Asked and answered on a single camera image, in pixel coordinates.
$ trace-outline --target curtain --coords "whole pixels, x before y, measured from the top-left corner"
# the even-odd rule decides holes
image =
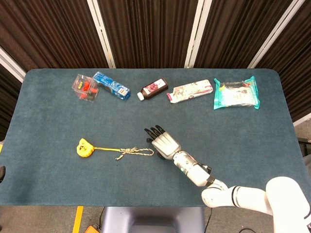
[[[108,67],[86,0],[1,0],[0,46],[25,70]]]
[[[311,113],[311,1],[299,8],[257,68],[276,70],[293,121]]]
[[[292,0],[214,0],[194,67],[247,68]]]
[[[20,87],[20,81],[0,65],[0,141],[9,128]]]
[[[184,67],[198,0],[98,0],[117,68]]]

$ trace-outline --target gray base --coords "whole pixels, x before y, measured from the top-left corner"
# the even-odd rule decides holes
[[[102,233],[202,233],[204,208],[107,207]]]

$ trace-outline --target floor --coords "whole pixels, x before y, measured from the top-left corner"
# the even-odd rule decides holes
[[[311,138],[311,120],[295,128],[298,137]],[[74,225],[75,206],[1,206],[1,233],[71,233]],[[89,225],[99,224],[102,207],[84,207],[80,233]],[[210,209],[205,209],[207,221]],[[238,208],[215,208],[206,233],[238,233],[251,228],[256,233],[272,233],[273,220],[269,215]]]

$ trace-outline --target teal package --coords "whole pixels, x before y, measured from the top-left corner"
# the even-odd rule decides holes
[[[259,109],[258,88],[252,76],[241,82],[224,82],[214,79],[216,83],[214,110],[231,106],[253,106]]]

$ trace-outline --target black wire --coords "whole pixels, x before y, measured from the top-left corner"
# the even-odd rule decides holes
[[[208,220],[207,220],[207,224],[206,224],[206,226],[205,226],[204,233],[206,232],[207,226],[208,226],[208,224],[209,224],[210,217],[212,217],[212,213],[213,213],[213,208],[210,209],[210,215],[209,215],[209,217],[208,217]]]
[[[246,230],[249,230],[249,231],[251,231],[251,232],[253,232],[253,233],[256,233],[254,230],[252,230],[252,229],[250,229],[250,228],[243,228],[243,229],[241,229],[241,230],[239,231],[239,233],[241,233],[242,231],[246,231]]]
[[[102,211],[102,213],[101,213],[101,215],[99,217],[99,229],[102,229],[102,216],[103,216],[104,210],[105,210],[105,206],[104,206],[103,211]]]

